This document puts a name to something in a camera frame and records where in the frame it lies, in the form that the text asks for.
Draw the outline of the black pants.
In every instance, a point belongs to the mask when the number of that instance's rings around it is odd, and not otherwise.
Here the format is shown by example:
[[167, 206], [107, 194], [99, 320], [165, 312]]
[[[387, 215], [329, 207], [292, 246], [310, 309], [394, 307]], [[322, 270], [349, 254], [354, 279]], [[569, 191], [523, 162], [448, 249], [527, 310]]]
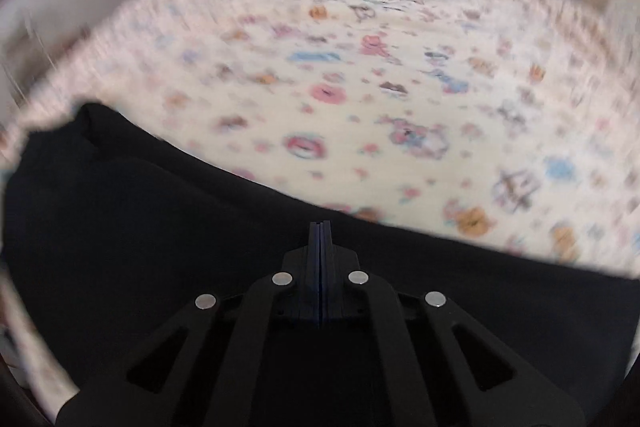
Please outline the black pants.
[[[2, 257], [44, 341], [75, 384], [64, 405], [201, 295], [230, 305], [307, 246], [311, 223], [399, 297], [438, 291], [567, 393], [582, 426], [639, 421], [639, 284], [573, 267], [573, 199], [510, 242], [482, 246], [506, 217], [420, 187], [398, 162], [362, 204], [320, 188], [302, 202], [205, 164], [113, 109], [88, 103], [32, 132], [3, 195]], [[199, 426], [395, 426], [360, 377], [372, 349], [319, 324], [307, 349], [273, 336], [250, 411]]]

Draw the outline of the floral cartoon bed sheet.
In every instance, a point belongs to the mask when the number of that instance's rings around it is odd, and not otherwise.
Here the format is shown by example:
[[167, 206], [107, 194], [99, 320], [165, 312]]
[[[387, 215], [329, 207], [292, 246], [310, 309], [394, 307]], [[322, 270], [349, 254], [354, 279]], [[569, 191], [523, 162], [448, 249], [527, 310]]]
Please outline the floral cartoon bed sheet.
[[[398, 162], [506, 217], [510, 242], [573, 199], [573, 267], [639, 284], [639, 65], [570, 0], [128, 0], [40, 80], [1, 138], [2, 202], [32, 132], [96, 103], [209, 166], [309, 202], [362, 204]], [[75, 390], [2, 262], [27, 379], [54, 424]]]

